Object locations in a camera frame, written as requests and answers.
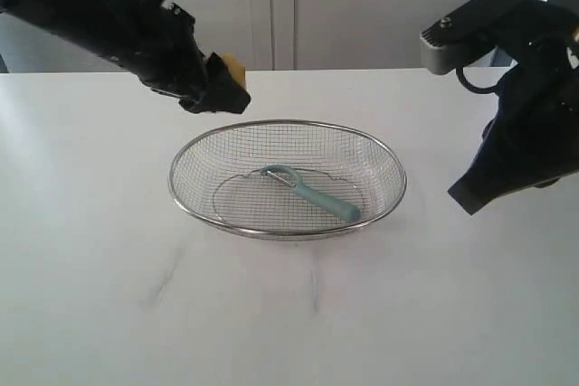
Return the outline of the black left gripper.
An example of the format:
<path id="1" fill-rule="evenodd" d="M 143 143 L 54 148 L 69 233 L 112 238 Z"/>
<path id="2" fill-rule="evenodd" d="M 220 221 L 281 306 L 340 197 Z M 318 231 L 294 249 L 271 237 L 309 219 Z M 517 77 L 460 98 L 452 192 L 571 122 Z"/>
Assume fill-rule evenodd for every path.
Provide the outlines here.
<path id="1" fill-rule="evenodd" d="M 204 60 L 194 37 L 195 19 L 177 5 L 109 1 L 108 61 L 135 74 L 153 91 L 179 99 L 189 113 L 241 114 L 251 102 L 220 55 Z"/>

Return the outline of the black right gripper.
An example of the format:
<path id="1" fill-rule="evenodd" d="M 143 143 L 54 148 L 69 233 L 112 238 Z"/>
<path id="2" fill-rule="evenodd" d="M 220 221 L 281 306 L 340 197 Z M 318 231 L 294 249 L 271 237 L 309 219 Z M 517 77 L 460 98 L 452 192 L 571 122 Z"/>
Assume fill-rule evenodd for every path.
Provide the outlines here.
<path id="1" fill-rule="evenodd" d="M 498 24 L 517 66 L 498 83 L 498 112 L 449 196 L 469 215 L 578 170 L 578 17 L 526 1 Z"/>

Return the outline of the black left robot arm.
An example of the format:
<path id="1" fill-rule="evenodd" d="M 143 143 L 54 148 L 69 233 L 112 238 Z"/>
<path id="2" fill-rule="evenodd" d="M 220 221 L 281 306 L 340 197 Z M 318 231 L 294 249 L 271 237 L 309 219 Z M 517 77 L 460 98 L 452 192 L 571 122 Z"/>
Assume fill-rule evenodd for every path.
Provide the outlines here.
<path id="1" fill-rule="evenodd" d="M 251 102 L 216 53 L 195 41 L 195 18 L 165 0 L 1 0 L 1 9 L 136 75 L 194 114 L 241 114 Z"/>

